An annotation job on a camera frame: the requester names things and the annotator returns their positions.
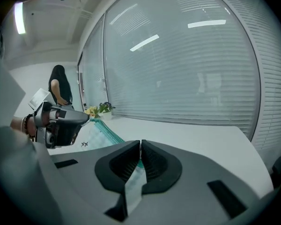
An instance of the yellow flower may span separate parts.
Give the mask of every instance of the yellow flower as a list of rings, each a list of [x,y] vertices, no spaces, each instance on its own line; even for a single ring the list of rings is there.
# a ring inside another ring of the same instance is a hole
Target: yellow flower
[[[90,106],[87,110],[85,110],[84,112],[88,115],[93,115],[95,116],[96,115],[96,112],[95,110],[98,111],[98,107],[97,106]]]

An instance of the flowers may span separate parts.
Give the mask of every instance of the flowers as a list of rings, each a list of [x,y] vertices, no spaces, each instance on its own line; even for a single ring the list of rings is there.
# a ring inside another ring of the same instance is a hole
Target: flowers
[[[115,108],[115,107],[113,107],[111,105],[111,103],[109,103],[109,102],[100,103],[99,112],[100,113],[108,113],[108,112],[111,112],[113,108]]]
[[[90,106],[87,110],[84,111],[86,114],[94,117],[94,118],[99,118],[100,116],[98,115],[99,110],[97,106]]]

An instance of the white wall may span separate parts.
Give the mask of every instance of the white wall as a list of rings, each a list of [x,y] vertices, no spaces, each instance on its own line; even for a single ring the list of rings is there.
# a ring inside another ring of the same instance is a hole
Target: white wall
[[[73,95],[74,109],[77,111],[82,111],[79,86],[77,84],[78,75],[76,73],[76,62],[51,62],[29,65],[9,71],[12,77],[26,93],[15,112],[16,117],[24,117],[32,112],[28,102],[40,88],[48,90],[48,82],[52,69],[58,64],[65,67],[66,75],[68,77]]]
[[[63,41],[39,42],[33,49],[14,48],[13,53],[4,55],[4,65],[8,70],[31,64],[52,62],[74,62],[77,58],[78,44],[66,44]]]

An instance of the bracelet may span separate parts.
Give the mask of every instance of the bracelet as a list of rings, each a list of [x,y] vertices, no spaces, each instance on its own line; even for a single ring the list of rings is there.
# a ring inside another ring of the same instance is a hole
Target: bracelet
[[[23,129],[22,129],[22,128],[23,128],[23,122],[24,122],[24,119],[25,119],[25,118],[26,118],[26,117],[23,117],[23,118],[22,118],[22,122],[21,122],[21,132],[23,132]]]
[[[28,133],[28,129],[27,129],[27,123],[28,123],[28,119],[33,117],[33,114],[28,114],[28,116],[25,118],[25,121],[24,121],[24,129],[25,129],[25,133],[29,136],[30,139],[34,138],[35,136],[31,136],[29,133]]]

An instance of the hand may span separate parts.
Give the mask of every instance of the hand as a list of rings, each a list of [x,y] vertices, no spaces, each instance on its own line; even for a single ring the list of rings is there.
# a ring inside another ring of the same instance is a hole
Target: hand
[[[75,133],[73,138],[72,138],[72,142],[71,142],[71,145],[73,145],[76,141],[76,138],[77,138],[77,134]]]
[[[59,117],[59,112],[56,112],[56,118]],[[49,112],[44,112],[42,115],[42,122],[43,122],[43,126],[47,126],[50,122],[49,122]],[[35,136],[36,132],[37,132],[37,127],[34,123],[34,119],[33,117],[30,117],[27,121],[27,132],[30,136]]]
[[[57,99],[57,103],[62,106],[66,106],[68,104],[68,102],[65,99],[63,99],[62,97]]]

